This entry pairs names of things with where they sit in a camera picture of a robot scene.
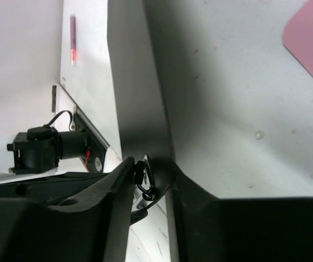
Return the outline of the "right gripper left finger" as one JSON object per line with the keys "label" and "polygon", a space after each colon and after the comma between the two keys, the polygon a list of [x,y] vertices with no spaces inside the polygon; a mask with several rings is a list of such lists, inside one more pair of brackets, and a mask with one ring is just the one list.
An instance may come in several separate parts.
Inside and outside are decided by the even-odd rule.
{"label": "right gripper left finger", "polygon": [[124,261],[134,159],[56,206],[0,198],[0,261]]}

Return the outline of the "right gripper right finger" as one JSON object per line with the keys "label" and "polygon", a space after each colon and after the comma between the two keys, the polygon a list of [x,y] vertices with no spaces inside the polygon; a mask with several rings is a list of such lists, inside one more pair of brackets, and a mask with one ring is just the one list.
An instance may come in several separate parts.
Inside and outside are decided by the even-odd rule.
{"label": "right gripper right finger", "polygon": [[172,171],[172,261],[313,261],[313,197],[220,199]]}

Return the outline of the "black clipboard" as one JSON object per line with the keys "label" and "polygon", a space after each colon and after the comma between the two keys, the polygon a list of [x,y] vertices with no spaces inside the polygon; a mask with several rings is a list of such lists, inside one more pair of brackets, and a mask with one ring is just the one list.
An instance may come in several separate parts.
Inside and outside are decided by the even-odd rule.
{"label": "black clipboard", "polygon": [[108,1],[107,41],[121,151],[146,163],[154,201],[172,183],[172,142],[144,1]]}

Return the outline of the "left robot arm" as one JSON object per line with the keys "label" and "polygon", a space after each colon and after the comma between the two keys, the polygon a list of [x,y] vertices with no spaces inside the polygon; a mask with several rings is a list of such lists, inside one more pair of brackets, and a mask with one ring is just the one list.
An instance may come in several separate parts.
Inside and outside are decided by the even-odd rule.
{"label": "left robot arm", "polygon": [[59,132],[42,126],[18,133],[7,150],[14,154],[17,175],[42,174],[58,167],[60,160],[86,156],[88,135],[82,131]]}

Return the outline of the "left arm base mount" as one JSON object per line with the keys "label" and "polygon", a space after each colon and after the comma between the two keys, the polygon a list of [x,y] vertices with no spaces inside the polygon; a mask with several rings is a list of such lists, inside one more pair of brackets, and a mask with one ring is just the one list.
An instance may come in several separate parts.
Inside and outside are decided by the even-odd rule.
{"label": "left arm base mount", "polygon": [[73,114],[73,124],[75,131],[86,134],[86,153],[84,157],[81,157],[82,163],[88,172],[103,173],[105,155],[110,145],[79,108]]}

